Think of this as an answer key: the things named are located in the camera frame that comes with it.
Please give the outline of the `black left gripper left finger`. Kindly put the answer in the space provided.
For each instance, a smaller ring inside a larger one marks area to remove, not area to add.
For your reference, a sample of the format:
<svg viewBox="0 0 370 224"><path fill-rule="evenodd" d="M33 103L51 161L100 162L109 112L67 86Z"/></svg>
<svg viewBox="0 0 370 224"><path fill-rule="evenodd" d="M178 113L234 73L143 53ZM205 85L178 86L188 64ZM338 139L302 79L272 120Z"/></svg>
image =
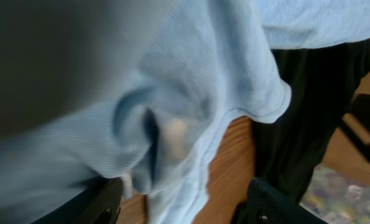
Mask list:
<svg viewBox="0 0 370 224"><path fill-rule="evenodd" d="M122 192L120 178L92 179L86 190L33 224L115 224Z"/></svg>

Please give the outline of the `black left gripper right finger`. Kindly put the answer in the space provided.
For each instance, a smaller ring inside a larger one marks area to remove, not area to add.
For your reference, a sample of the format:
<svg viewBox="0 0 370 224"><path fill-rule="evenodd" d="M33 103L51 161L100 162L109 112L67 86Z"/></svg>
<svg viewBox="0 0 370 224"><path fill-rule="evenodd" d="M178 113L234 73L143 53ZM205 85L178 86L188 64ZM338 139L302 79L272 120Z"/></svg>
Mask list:
<svg viewBox="0 0 370 224"><path fill-rule="evenodd" d="M237 205L231 224L326 224L322 219L266 181L255 178L247 187L247 199Z"/></svg>

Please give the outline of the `light blue t-shirt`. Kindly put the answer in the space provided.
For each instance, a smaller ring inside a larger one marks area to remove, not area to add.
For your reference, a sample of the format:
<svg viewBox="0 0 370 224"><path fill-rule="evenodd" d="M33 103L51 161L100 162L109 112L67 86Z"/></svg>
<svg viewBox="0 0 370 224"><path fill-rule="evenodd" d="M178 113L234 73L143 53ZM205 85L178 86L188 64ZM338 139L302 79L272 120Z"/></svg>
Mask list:
<svg viewBox="0 0 370 224"><path fill-rule="evenodd" d="M370 1L0 1L0 223L98 177L191 223L228 124L290 105L272 51L369 38Z"/></svg>

